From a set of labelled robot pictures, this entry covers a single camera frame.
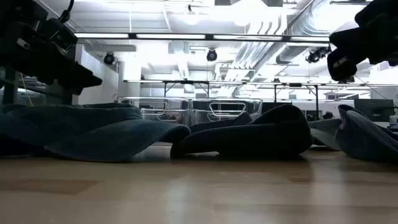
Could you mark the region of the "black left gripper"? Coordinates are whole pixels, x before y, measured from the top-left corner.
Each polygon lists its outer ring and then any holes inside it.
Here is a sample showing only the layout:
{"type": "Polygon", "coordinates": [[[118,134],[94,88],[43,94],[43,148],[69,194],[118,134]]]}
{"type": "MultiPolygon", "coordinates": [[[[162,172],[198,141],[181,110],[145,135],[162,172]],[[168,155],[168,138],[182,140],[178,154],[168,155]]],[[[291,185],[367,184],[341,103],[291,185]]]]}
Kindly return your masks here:
{"type": "Polygon", "coordinates": [[[35,26],[22,21],[8,23],[0,37],[0,65],[9,65],[46,84],[57,81],[74,95],[80,95],[83,88],[101,85],[101,78],[70,60],[66,56],[68,51],[64,52],[40,33],[45,21],[37,21],[35,26]]]}

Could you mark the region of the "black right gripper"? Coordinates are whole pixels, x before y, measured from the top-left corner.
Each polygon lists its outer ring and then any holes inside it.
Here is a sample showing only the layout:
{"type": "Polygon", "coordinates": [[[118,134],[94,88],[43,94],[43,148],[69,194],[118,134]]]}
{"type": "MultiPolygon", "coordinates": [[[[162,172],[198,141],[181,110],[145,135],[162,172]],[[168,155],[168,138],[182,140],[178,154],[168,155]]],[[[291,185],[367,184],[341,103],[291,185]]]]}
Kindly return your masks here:
{"type": "Polygon", "coordinates": [[[343,51],[359,51],[371,64],[398,66],[398,26],[357,27],[334,32],[329,41],[343,51]]]}

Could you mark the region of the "black monitor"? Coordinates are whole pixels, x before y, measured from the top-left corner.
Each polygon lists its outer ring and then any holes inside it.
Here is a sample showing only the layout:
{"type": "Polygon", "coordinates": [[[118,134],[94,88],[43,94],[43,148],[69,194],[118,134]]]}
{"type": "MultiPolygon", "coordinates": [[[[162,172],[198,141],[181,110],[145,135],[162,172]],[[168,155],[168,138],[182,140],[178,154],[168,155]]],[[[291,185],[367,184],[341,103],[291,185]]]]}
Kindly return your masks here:
{"type": "Polygon", "coordinates": [[[392,100],[355,99],[354,108],[375,122],[389,122],[390,116],[395,115],[392,100]]]}

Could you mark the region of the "blue denim cap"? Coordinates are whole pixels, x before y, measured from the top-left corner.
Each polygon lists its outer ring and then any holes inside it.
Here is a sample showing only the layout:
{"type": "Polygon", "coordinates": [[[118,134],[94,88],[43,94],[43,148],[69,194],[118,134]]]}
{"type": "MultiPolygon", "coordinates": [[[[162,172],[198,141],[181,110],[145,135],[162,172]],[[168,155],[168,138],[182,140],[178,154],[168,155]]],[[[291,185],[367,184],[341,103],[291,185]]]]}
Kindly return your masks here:
{"type": "Polygon", "coordinates": [[[340,148],[335,141],[335,135],[341,123],[340,119],[335,118],[309,121],[314,145],[326,146],[331,150],[339,151],[340,148]]]}
{"type": "Polygon", "coordinates": [[[44,146],[51,153],[86,162],[124,162],[156,142],[176,143],[191,134],[182,124],[132,119],[109,124],[44,146]]]}
{"type": "Polygon", "coordinates": [[[48,154],[45,146],[103,126],[142,119],[123,103],[0,106],[0,157],[48,154]]]}
{"type": "Polygon", "coordinates": [[[398,134],[371,121],[352,106],[339,105],[335,141],[347,156],[398,165],[398,134]]]}
{"type": "Polygon", "coordinates": [[[235,119],[190,126],[191,133],[173,144],[172,157],[218,152],[225,157],[295,157],[313,144],[310,125],[294,105],[277,106],[253,119],[247,112],[235,119]]]}

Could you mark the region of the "background rig frame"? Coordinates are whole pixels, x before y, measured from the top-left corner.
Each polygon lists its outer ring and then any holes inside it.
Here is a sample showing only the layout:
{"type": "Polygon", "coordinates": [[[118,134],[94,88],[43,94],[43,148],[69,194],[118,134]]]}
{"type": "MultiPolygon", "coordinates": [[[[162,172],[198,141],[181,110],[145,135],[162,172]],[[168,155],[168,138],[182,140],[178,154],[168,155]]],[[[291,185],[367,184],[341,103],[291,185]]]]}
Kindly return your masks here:
{"type": "Polygon", "coordinates": [[[295,88],[295,89],[308,89],[312,90],[334,90],[338,88],[352,90],[359,88],[398,88],[396,84],[375,84],[375,83],[289,83],[289,82],[234,82],[234,81],[204,81],[204,80],[124,80],[124,83],[140,83],[140,84],[163,84],[164,95],[168,92],[167,85],[171,83],[173,86],[179,85],[206,85],[205,91],[209,93],[212,86],[255,86],[257,89],[269,87],[270,89],[284,89],[284,88],[295,88]]]}

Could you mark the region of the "clear plastic bin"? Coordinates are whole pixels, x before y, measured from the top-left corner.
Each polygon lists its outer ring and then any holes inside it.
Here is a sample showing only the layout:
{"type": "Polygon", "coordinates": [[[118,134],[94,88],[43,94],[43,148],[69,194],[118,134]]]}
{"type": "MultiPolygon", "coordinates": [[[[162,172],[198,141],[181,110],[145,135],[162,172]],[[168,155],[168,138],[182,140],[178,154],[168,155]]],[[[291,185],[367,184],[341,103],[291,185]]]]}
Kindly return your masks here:
{"type": "Polygon", "coordinates": [[[190,101],[186,98],[120,96],[118,101],[138,107],[144,119],[191,125],[190,101]]]}
{"type": "Polygon", "coordinates": [[[194,98],[190,100],[191,123],[200,124],[235,119],[244,112],[258,115],[262,100],[245,98],[194,98]]]}

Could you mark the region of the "overhead LED light bar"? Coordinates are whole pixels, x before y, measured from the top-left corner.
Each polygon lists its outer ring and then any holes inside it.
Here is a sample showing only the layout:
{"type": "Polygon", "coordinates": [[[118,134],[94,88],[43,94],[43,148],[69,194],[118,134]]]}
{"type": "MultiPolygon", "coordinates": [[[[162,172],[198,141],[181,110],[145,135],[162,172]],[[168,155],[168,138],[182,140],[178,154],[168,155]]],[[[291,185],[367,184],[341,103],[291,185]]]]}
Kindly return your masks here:
{"type": "Polygon", "coordinates": [[[178,34],[178,33],[75,33],[79,39],[103,40],[204,40],[239,42],[329,43],[328,36],[305,35],[249,35],[249,34],[178,34]]]}

